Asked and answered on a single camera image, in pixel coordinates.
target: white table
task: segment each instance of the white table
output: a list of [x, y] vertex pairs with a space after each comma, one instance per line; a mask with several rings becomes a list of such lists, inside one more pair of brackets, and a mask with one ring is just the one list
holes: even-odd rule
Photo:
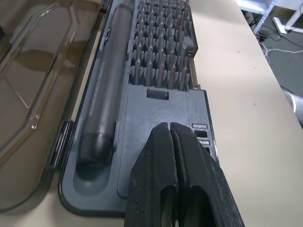
[[[248, 227], [303, 223], [303, 131], [235, 0], [191, 0], [198, 82], [208, 92], [221, 168]], [[122, 227], [66, 211], [56, 182], [28, 214], [1, 227]]]

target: black plastic case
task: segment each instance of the black plastic case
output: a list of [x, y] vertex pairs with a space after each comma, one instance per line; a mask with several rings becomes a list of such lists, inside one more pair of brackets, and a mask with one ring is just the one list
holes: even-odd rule
[[[58, 193], [66, 209], [86, 216], [123, 217], [126, 209], [132, 166], [147, 141], [152, 128], [161, 122], [178, 122], [190, 127], [213, 159], [219, 162], [207, 94], [205, 90], [200, 89], [196, 81], [193, 61], [196, 50], [191, 52], [192, 56], [189, 60], [191, 77], [185, 91], [155, 88], [153, 86], [145, 87], [133, 85], [129, 79], [132, 64], [130, 50], [133, 49], [134, 45], [133, 41], [130, 41], [128, 47], [130, 57], [126, 64], [119, 120], [115, 132], [115, 152], [112, 162], [108, 166], [100, 168], [87, 168], [77, 165], [81, 131], [95, 87], [92, 81], [95, 81], [95, 78], [98, 76], [100, 56], [107, 35], [104, 31], [108, 30], [115, 7], [119, 3], [120, 0], [105, 1], [101, 7], [78, 68], [77, 77], [71, 87], [69, 98], [66, 102], [60, 125], [47, 156], [39, 183], [31, 190], [31, 193], [25, 200], [18, 199], [16, 194], [10, 193], [11, 198], [9, 199], [16, 202], [6, 207], [0, 201], [0, 212], [15, 212], [34, 207], [46, 195], [54, 172], [59, 171], [61, 175], [58, 183]], [[131, 40], [135, 37], [138, 7], [139, 1], [136, 0]], [[76, 114], [77, 117], [72, 119], [84, 70], [96, 40], [98, 29], [102, 30], [100, 40], [98, 41], [98, 51], [95, 54], [90, 69], [88, 83], [85, 86], [78, 114]], [[194, 29], [192, 29], [191, 36], [193, 44], [197, 47]], [[20, 159], [16, 161], [14, 168], [18, 168], [19, 163]], [[5, 183], [5, 180], [6, 178], [1, 178], [0, 174], [0, 184]]]

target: screwdriver set case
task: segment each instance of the screwdriver set case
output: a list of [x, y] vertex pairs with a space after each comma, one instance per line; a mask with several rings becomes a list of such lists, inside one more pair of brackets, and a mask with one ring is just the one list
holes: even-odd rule
[[[20, 157], [27, 157], [27, 149], [22, 151], [23, 155], [16, 156], [13, 147], [9, 147], [13, 152], [7, 155], [7, 144], [0, 144], [0, 212], [26, 210], [35, 206], [47, 193], [54, 173], [59, 171], [58, 193], [66, 209], [86, 216], [123, 217], [131, 170], [152, 129], [162, 122], [167, 122], [168, 125], [177, 122], [191, 128], [199, 142], [219, 163], [207, 93], [201, 89], [196, 79], [194, 57], [198, 45], [188, 2], [130, 2], [133, 21], [125, 51], [126, 67], [110, 161], [105, 165], [90, 166], [79, 163], [78, 157], [83, 126], [90, 112], [96, 83], [100, 82], [100, 76], [104, 76], [101, 56], [113, 35], [111, 20], [120, 0], [103, 1], [99, 6], [99, 16], [95, 13], [97, 22], [91, 26], [93, 29], [83, 51], [77, 76], [68, 89], [70, 92], [61, 115], [57, 117], [58, 127], [53, 139], [48, 139], [50, 145], [45, 148], [43, 157], [36, 155], [32, 157], [34, 160], [29, 161], [40, 162], [40, 173], [33, 175], [33, 178], [38, 179], [35, 183], [29, 187], [22, 185], [28, 185], [26, 180], [18, 183], [25, 171], [23, 168], [30, 168], [30, 164], [20, 167], [15, 176], [18, 179], [14, 179], [15, 183], [10, 182], [10, 169], [13, 166], [19, 168]], [[79, 76], [84, 74], [81, 65], [87, 65], [93, 49], [91, 43], [96, 39], [96, 31], [100, 29], [98, 49], [88, 82], [84, 83], [79, 110], [73, 119], [72, 112], [80, 87], [83, 86], [83, 76]], [[45, 112], [38, 116], [38, 121], [43, 119], [43, 115]], [[37, 124], [36, 128], [31, 129], [38, 131], [39, 126]], [[28, 192], [24, 197], [18, 195], [20, 187], [26, 188]]]

